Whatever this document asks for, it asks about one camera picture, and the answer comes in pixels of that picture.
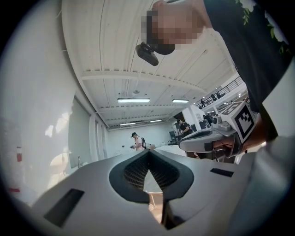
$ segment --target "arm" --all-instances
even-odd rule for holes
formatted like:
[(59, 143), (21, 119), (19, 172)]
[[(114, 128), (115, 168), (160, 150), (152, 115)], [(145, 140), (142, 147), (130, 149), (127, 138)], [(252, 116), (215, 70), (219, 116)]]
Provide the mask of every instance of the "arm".
[(189, 131), (189, 127), (186, 127), (185, 130), (183, 131), (184, 133)]
[[(253, 148), (255, 146), (258, 146), (265, 141), (266, 141), (266, 139), (265, 139), (265, 135), (264, 135), (262, 120), (261, 120), (261, 117), (258, 116), (256, 126), (255, 126), (254, 130), (252, 131), (248, 140), (244, 143), (243, 149), (241, 152), (244, 152), (244, 151), (248, 150), (249, 148)], [(232, 143), (233, 143), (233, 137), (228, 137), (228, 138), (222, 139), (220, 142), (214, 141), (213, 147), (218, 149), (224, 145), (224, 146), (230, 148), (232, 146)]]

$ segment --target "person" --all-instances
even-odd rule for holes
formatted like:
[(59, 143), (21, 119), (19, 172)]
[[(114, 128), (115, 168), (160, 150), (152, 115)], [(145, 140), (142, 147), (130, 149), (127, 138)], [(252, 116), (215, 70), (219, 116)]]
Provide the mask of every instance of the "person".
[(203, 99), (201, 99), (201, 104), (202, 104), (202, 107), (205, 107), (205, 103), (204, 103)]
[[(183, 0), (153, 4), (151, 37), (159, 45), (189, 44), (204, 29), (217, 31), (225, 41), (236, 69), (248, 88), (250, 107), (268, 114), (262, 102), (287, 70), (293, 52), (271, 16), (255, 1)], [(274, 126), (264, 129), (259, 116), (255, 129), (243, 144), (242, 151), (277, 136)], [(233, 144), (228, 137), (214, 142), (214, 148)]]
[(213, 101), (216, 101), (216, 97), (213, 94), (211, 94), (211, 97), (212, 97)]
[(178, 119), (177, 123), (179, 124), (181, 133), (184, 137), (187, 135), (190, 135), (193, 132), (192, 129), (190, 128), (190, 125), (186, 122), (183, 122), (181, 119)]
[(142, 138), (140, 138), (135, 132), (132, 133), (131, 137), (135, 139), (135, 145), (133, 145), (133, 148), (136, 151), (144, 150), (144, 147), (142, 146)]
[(221, 98), (221, 95), (220, 95), (220, 93), (218, 91), (216, 91), (216, 96), (217, 96), (218, 99)]
[(203, 115), (204, 120), (207, 120), (209, 125), (211, 126), (211, 124), (213, 123), (211, 117), (209, 115)]

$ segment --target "ceiling beam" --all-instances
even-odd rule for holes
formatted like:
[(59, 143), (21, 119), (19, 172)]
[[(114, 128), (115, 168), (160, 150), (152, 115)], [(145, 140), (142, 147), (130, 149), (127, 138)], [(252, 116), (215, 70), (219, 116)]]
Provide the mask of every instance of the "ceiling beam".
[(131, 128), (137, 128), (137, 127), (142, 127), (142, 126), (149, 126), (149, 125), (155, 125), (155, 124), (166, 124), (167, 122), (166, 121), (162, 121), (162, 122), (158, 122), (158, 123), (148, 123), (148, 124), (135, 124), (135, 125), (130, 125), (130, 126), (120, 126), (119, 128), (109, 128), (108, 131), (113, 131), (113, 130), (124, 130), (124, 129), (131, 129)]
[(137, 117), (137, 118), (129, 118), (129, 119), (114, 119), (114, 120), (106, 120), (107, 123), (110, 124), (118, 124), (118, 123), (126, 123), (127, 121), (136, 122), (136, 121), (151, 121), (151, 120), (159, 120), (159, 119), (166, 119), (167, 115), (158, 115), (158, 116), (150, 116), (150, 117)]
[(124, 112), (124, 111), (145, 111), (145, 110), (159, 110), (159, 109), (185, 109), (184, 105), (157, 105), (157, 106), (122, 106), (122, 107), (108, 107), (100, 108), (99, 113), (109, 113), (109, 112)]
[(182, 88), (187, 88), (191, 90), (195, 90), (204, 94), (207, 94), (207, 91), (203, 88), (198, 86), (169, 79), (162, 76), (155, 76), (137, 72), (129, 72), (129, 71), (85, 71), (81, 74), (82, 80), (89, 80), (89, 79), (134, 79), (134, 80), (143, 80), (155, 83), (163, 83), (163, 84), (170, 84), (173, 86), (178, 86)]

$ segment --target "black tape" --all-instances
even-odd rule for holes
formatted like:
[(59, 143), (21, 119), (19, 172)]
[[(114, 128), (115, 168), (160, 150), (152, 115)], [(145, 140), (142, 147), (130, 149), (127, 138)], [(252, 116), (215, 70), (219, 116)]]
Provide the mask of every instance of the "black tape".
[(219, 175), (223, 175), (223, 176), (227, 176), (227, 177), (232, 177), (232, 175), (234, 174), (234, 172), (232, 172), (232, 171), (221, 170), (218, 168), (213, 168), (212, 170), (210, 170), (210, 172), (213, 172), (213, 173), (219, 174)]
[(213, 150), (213, 145), (211, 142), (209, 143), (204, 143), (204, 149), (205, 151), (212, 151)]
[(52, 224), (62, 227), (66, 219), (74, 210), (80, 201), (84, 191), (70, 189), (50, 210), (44, 215), (44, 218)]

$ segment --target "ceiling light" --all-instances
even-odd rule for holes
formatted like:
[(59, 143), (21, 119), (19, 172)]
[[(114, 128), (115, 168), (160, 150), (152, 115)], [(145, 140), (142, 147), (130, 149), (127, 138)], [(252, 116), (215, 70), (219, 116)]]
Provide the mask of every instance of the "ceiling light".
[(162, 121), (162, 120), (151, 120), (150, 122), (159, 122), (159, 121)]
[(131, 125), (131, 124), (136, 124), (136, 123), (126, 123), (126, 124), (120, 124), (120, 125), (122, 126), (122, 125)]
[(125, 102), (149, 102), (149, 98), (118, 98), (118, 103)]
[(187, 103), (189, 100), (173, 99), (172, 102)]

